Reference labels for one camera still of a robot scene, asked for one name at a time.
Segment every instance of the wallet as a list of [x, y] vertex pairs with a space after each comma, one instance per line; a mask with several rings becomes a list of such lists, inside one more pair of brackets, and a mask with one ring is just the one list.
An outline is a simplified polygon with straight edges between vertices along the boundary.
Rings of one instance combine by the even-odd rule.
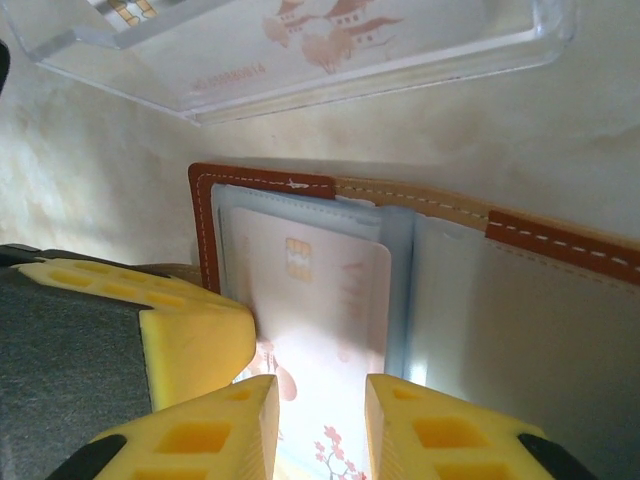
[[274, 478], [370, 478], [354, 409], [380, 372], [540, 425], [598, 477], [640, 472], [640, 243], [421, 185], [189, 180], [202, 284], [257, 322], [238, 380], [279, 379]]

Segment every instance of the gray surface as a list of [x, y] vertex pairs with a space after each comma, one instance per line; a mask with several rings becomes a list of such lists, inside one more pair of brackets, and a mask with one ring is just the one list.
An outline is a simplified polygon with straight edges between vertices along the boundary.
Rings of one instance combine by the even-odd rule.
[[0, 479], [44, 478], [151, 411], [140, 306], [0, 269]]

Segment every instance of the white stitching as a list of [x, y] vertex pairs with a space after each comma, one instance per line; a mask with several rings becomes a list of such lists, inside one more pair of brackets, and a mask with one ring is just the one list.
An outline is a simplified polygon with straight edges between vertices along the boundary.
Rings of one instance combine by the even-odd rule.
[[[200, 217], [200, 225], [204, 224], [204, 211], [202, 209], [202, 198], [200, 196], [200, 182], [202, 181], [202, 178], [204, 177], [216, 177], [216, 178], [223, 178], [223, 179], [232, 179], [232, 180], [241, 180], [241, 181], [245, 181], [245, 182], [257, 182], [257, 183], [264, 183], [267, 185], [280, 185], [280, 186], [284, 186], [287, 187], [288, 184], [285, 182], [274, 182], [274, 181], [269, 181], [269, 180], [264, 180], [264, 179], [260, 179], [260, 178], [247, 178], [247, 177], [236, 177], [233, 175], [222, 175], [222, 174], [217, 174], [217, 173], [201, 173], [200, 175], [198, 175], [198, 178], [196, 180], [196, 198], [197, 198], [197, 203], [198, 203], [198, 211], [199, 211], [199, 217]], [[449, 205], [447, 203], [442, 203], [439, 202], [437, 200], [433, 200], [433, 199], [429, 199], [429, 198], [422, 198], [422, 197], [416, 197], [413, 195], [404, 195], [401, 193], [395, 193], [395, 192], [389, 192], [389, 191], [384, 191], [384, 190], [373, 190], [370, 188], [362, 188], [362, 187], [352, 187], [349, 185], [336, 185], [338, 188], [344, 188], [345, 190], [353, 190], [355, 192], [367, 192], [367, 193], [373, 193], [373, 194], [378, 194], [378, 195], [385, 195], [385, 196], [395, 196], [398, 198], [406, 198], [408, 200], [417, 200], [421, 203], [427, 203], [428, 205], [435, 205], [438, 208], [444, 208], [444, 209], [448, 209], [448, 210], [455, 210], [457, 212], [462, 213], [463, 215], [468, 215], [474, 218], [478, 218], [481, 220], [488, 220], [489, 217], [487, 215], [482, 215], [479, 213], [474, 213], [471, 212], [469, 210], [465, 210], [459, 207], [456, 207], [454, 205]], [[309, 187], [311, 188], [329, 188], [330, 185], [329, 184], [310, 184]], [[516, 226], [514, 225], [504, 225], [502, 223], [499, 222], [494, 222], [494, 221], [489, 221], [490, 225], [493, 225], [495, 227], [502, 227], [502, 228], [506, 228], [507, 230], [513, 230], [513, 231], [518, 231], [520, 234], [522, 235], [531, 235], [532, 232], [528, 231], [528, 230], [520, 230], [518, 229]], [[533, 235], [534, 238], [536, 238], [537, 240], [540, 240], [542, 242], [546, 242], [547, 240], [549, 240], [548, 236], [545, 235]], [[631, 267], [630, 263], [627, 260], [624, 260], [622, 258], [619, 257], [611, 257], [609, 258], [608, 255], [604, 252], [598, 252], [598, 251], [590, 251], [587, 250], [585, 248], [582, 247], [578, 247], [578, 246], [570, 246], [568, 245], [566, 242], [560, 241], [560, 240], [552, 240], [554, 245], [558, 245], [561, 247], [569, 247], [574, 251], [580, 252], [580, 253], [587, 253], [587, 254], [591, 254], [593, 256], [599, 257], [599, 258], [608, 258], [610, 261], [617, 263], [618, 265], [622, 265], [625, 267]], [[211, 286], [211, 283], [209, 281], [209, 277], [210, 277], [210, 271], [209, 271], [209, 251], [207, 248], [207, 240], [206, 240], [206, 236], [203, 235], [202, 236], [202, 244], [203, 244], [203, 249], [204, 249], [204, 267], [205, 267], [205, 273], [206, 273], [206, 278], [204, 279], [205, 282], [205, 286], [207, 288], [209, 288]], [[635, 266], [633, 267], [633, 269], [640, 273], [640, 266]]]
[[[529, 230], [520, 230], [518, 227], [514, 226], [514, 225], [505, 225], [504, 223], [500, 223], [500, 222], [494, 222], [494, 221], [489, 221], [489, 225], [494, 226], [494, 227], [499, 227], [499, 228], [506, 228], [507, 230], [512, 230], [512, 231], [516, 231], [521, 235], [531, 235], [531, 232]], [[547, 240], [549, 240], [549, 237], [546, 235], [534, 235], [534, 238], [536, 238], [537, 240], [540, 240], [542, 242], [546, 242]], [[597, 250], [588, 250], [584, 247], [579, 247], [577, 245], [569, 245], [567, 242], [562, 242], [560, 240], [552, 240], [554, 245], [558, 245], [560, 247], [567, 247], [571, 250], [573, 250], [574, 252], [578, 252], [578, 253], [584, 253], [586, 255], [592, 255], [594, 257], [597, 258], [606, 258], [607, 260], [617, 263], [618, 265], [624, 266], [624, 267], [630, 267], [630, 262], [628, 260], [625, 260], [623, 258], [620, 257], [610, 257], [607, 253], [605, 252], [600, 252]], [[640, 272], [640, 266], [637, 267], [633, 267], [633, 269], [637, 272]]]
[[422, 198], [416, 197], [414, 195], [404, 195], [402, 193], [389, 192], [386, 190], [374, 190], [372, 188], [362, 188], [362, 187], [352, 187], [350, 185], [336, 185], [338, 188], [343, 188], [345, 190], [353, 190], [354, 192], [367, 192], [373, 193], [376, 195], [384, 195], [386, 197], [398, 197], [398, 198], [406, 198], [407, 200], [414, 200], [420, 203], [426, 203], [428, 205], [435, 205], [438, 208], [446, 208], [447, 210], [455, 210], [457, 212], [462, 213], [463, 215], [468, 215], [470, 217], [478, 218], [480, 220], [488, 220], [488, 216], [482, 215], [480, 213], [471, 212], [469, 210], [464, 210], [462, 208], [456, 207], [455, 205], [449, 205], [448, 203], [442, 203], [437, 200], [433, 200], [431, 198]]
[[620, 280], [620, 282], [622, 282], [622, 283], [605, 281], [602, 278], [595, 277], [595, 276], [592, 276], [592, 275], [587, 275], [585, 273], [579, 272], [578, 270], [576, 270], [576, 268], [579, 268], [579, 267], [574, 267], [574, 268], [565, 267], [564, 263], [562, 261], [559, 261], [559, 260], [553, 261], [553, 259], [550, 259], [551, 261], [547, 261], [547, 260], [544, 260], [542, 258], [534, 257], [533, 255], [527, 255], [526, 253], [521, 253], [521, 252], [514, 251], [511, 248], [508, 248], [508, 246], [504, 246], [504, 245], [500, 245], [500, 244], [496, 244], [496, 243], [490, 243], [489, 245], [491, 245], [491, 247], [495, 248], [496, 250], [500, 250], [501, 252], [505, 252], [505, 253], [508, 253], [510, 255], [515, 255], [516, 257], [521, 257], [521, 258], [524, 258], [526, 260], [530, 260], [530, 261], [535, 262], [535, 263], [539, 263], [541, 265], [544, 265], [545, 267], [551, 267], [551, 268], [553, 268], [555, 270], [559, 270], [559, 271], [568, 273], [570, 275], [575, 275], [577, 277], [581, 277], [581, 278], [584, 278], [584, 279], [587, 279], [587, 280], [592, 280], [594, 282], [602, 283], [603, 285], [607, 285], [608, 287], [611, 287], [611, 288], [622, 289], [624, 292], [629, 293], [631, 295], [638, 295], [638, 290], [633, 289], [633, 288], [628, 288], [627, 285], [626, 285], [626, 282], [623, 282], [622, 280]]
[[[233, 175], [222, 175], [219, 173], [201, 173], [198, 175], [196, 180], [196, 199], [198, 203], [198, 215], [200, 217], [200, 226], [204, 225], [204, 210], [202, 209], [202, 197], [200, 195], [200, 183], [204, 177], [215, 177], [215, 178], [223, 178], [223, 179], [231, 179], [231, 180], [241, 180], [245, 182], [257, 182], [264, 183], [267, 185], [281, 185], [283, 187], [287, 187], [288, 185], [285, 182], [272, 182], [269, 180], [264, 180], [261, 178], [247, 178], [247, 177], [235, 177]], [[311, 188], [329, 188], [329, 184], [324, 183], [312, 183], [309, 185]], [[211, 277], [211, 273], [209, 270], [209, 249], [207, 248], [207, 236], [205, 234], [202, 235], [202, 249], [204, 250], [204, 286], [206, 288], [211, 287], [211, 281], [209, 280]]]

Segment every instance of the card slot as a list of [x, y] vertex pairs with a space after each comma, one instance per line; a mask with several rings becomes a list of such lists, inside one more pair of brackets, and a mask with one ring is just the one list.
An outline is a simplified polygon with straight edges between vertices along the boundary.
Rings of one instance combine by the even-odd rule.
[[409, 379], [543, 426], [601, 478], [633, 477], [640, 297], [440, 219], [417, 220], [415, 250]]
[[385, 373], [404, 376], [407, 343], [407, 319], [411, 292], [414, 218], [412, 210], [401, 207], [381, 207], [382, 234], [380, 243], [391, 252], [391, 286], [389, 290], [389, 328]]
[[212, 206], [218, 213], [220, 232], [217, 238], [221, 238], [218, 255], [221, 259], [219, 264], [222, 266], [218, 271], [221, 292], [231, 298], [237, 298], [237, 292], [232, 287], [236, 281], [233, 265], [236, 265], [238, 260], [229, 237], [231, 229], [228, 216], [231, 208], [247, 208], [356, 238], [378, 241], [381, 228], [378, 215], [366, 209], [345, 208], [336, 202], [333, 203], [313, 204], [306, 197], [293, 197], [231, 185], [214, 185]]

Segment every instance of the pagoda illustration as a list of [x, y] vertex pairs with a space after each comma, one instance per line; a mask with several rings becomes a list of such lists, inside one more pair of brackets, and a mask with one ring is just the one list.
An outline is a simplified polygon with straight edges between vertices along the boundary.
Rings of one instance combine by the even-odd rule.
[[366, 8], [373, 1], [338, 0], [324, 18], [347, 33], [356, 48], [384, 45], [393, 38], [384, 27], [401, 20], [387, 17], [367, 19]]
[[289, 46], [290, 36], [302, 33], [305, 23], [318, 18], [302, 14], [300, 7], [303, 3], [304, 0], [282, 0], [275, 17], [263, 20], [262, 27], [270, 40], [286, 48]]
[[[305, 0], [282, 0], [275, 16], [263, 19], [262, 28], [269, 40], [285, 48], [292, 38], [301, 39], [300, 48], [305, 60], [332, 74], [355, 50], [382, 47], [395, 37], [389, 27], [402, 19], [370, 16], [367, 6], [375, 1], [337, 0], [326, 14], [311, 15], [305, 13]], [[310, 20], [325, 22], [328, 34], [305, 32]]]

